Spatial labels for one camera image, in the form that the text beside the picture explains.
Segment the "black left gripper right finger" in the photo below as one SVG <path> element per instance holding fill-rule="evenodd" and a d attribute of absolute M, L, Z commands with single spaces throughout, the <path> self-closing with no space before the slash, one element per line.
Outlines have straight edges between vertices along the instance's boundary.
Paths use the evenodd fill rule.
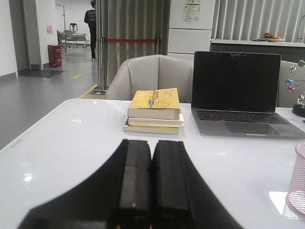
<path fill-rule="evenodd" d="M 203 180 L 183 142 L 160 140 L 151 165 L 154 229 L 240 229 Z"/>

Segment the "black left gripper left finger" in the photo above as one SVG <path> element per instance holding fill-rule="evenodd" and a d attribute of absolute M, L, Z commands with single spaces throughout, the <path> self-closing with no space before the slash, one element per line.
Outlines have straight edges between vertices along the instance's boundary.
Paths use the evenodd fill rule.
<path fill-rule="evenodd" d="M 148 229 L 151 152 L 122 140 L 110 158 L 66 193 L 31 209 L 20 229 Z"/>

